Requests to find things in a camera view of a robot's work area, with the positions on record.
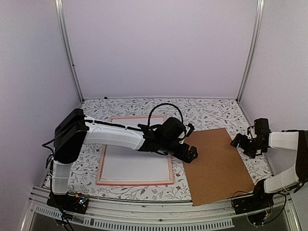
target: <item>lavender wall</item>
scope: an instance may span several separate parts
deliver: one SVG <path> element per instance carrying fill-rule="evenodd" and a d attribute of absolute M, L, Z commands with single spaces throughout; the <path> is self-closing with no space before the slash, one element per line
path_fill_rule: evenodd
<path fill-rule="evenodd" d="M 0 31 L 0 230 L 15 231 L 46 172 L 40 145 L 78 102 L 54 1 L 2 1 Z"/>
<path fill-rule="evenodd" d="M 257 0 L 66 0 L 85 98 L 236 98 Z"/>
<path fill-rule="evenodd" d="M 250 122 L 269 119 L 273 131 L 308 129 L 308 1 L 267 0 L 242 106 Z M 296 152 L 270 150 L 274 173 L 290 167 Z M 291 194 L 308 230 L 308 187 Z"/>

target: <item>brown cardboard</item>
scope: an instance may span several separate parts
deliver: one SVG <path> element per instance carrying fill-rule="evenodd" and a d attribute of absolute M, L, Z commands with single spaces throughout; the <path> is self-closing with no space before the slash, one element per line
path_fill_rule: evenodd
<path fill-rule="evenodd" d="M 232 197 L 238 191 L 251 191 L 254 183 L 225 128 L 195 131 L 185 139 L 197 147 L 198 158 L 184 169 L 194 206 Z"/>

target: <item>table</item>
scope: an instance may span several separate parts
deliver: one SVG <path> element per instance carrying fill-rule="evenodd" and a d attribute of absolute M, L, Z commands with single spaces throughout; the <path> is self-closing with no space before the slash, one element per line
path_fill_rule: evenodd
<path fill-rule="evenodd" d="M 160 103 L 172 103 L 180 108 L 184 122 L 192 123 L 196 130 L 226 128 L 231 138 L 246 133 L 249 126 L 235 100 L 223 99 L 94 99 L 81 105 L 84 113 L 93 118 L 108 121 L 111 117 L 147 116 Z M 153 115 L 179 116 L 170 106 L 159 107 Z M 191 195 L 181 161 L 172 158 L 174 185 L 169 186 L 99 186 L 96 185 L 97 170 L 103 145 L 83 145 L 78 160 L 73 164 L 68 183 L 69 192 L 84 193 L 94 197 L 136 201 L 190 201 Z M 264 156 L 251 159 L 238 149 L 240 156 L 253 180 L 271 176 Z M 42 187 L 49 188 L 46 177 Z"/>

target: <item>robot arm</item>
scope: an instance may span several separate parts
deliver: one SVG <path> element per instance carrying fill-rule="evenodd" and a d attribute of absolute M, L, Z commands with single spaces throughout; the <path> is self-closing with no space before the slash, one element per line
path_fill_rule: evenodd
<path fill-rule="evenodd" d="M 79 156 L 82 144 L 100 143 L 127 147 L 142 152 L 171 154 L 190 163 L 197 158 L 195 147 L 184 143 L 193 126 L 185 126 L 174 117 L 161 125 L 125 126 L 85 116 L 73 110 L 56 128 L 51 189 L 55 195 L 67 193 L 70 168 Z"/>
<path fill-rule="evenodd" d="M 244 149 L 244 154 L 255 158 L 258 150 L 267 152 L 268 148 L 283 148 L 297 151 L 296 163 L 289 169 L 266 180 L 257 182 L 253 196 L 247 198 L 244 204 L 237 204 L 237 207 L 253 207 L 255 209 L 265 208 L 273 204 L 274 194 L 282 191 L 289 191 L 297 188 L 299 190 L 308 181 L 308 131 L 289 130 L 282 132 L 271 132 L 267 119 L 260 118 L 255 120 L 256 137 L 248 138 L 246 135 L 237 134 L 231 142 L 234 147 Z"/>

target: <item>white paper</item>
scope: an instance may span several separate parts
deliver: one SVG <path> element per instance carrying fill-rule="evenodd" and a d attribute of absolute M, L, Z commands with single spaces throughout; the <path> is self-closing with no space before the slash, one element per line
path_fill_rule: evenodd
<path fill-rule="evenodd" d="M 123 125 L 147 124 L 147 118 L 115 118 Z M 151 125 L 162 124 L 162 117 L 151 118 Z M 103 181 L 163 181 L 170 180 L 168 157 L 138 152 L 125 147 L 107 145 L 101 175 Z"/>

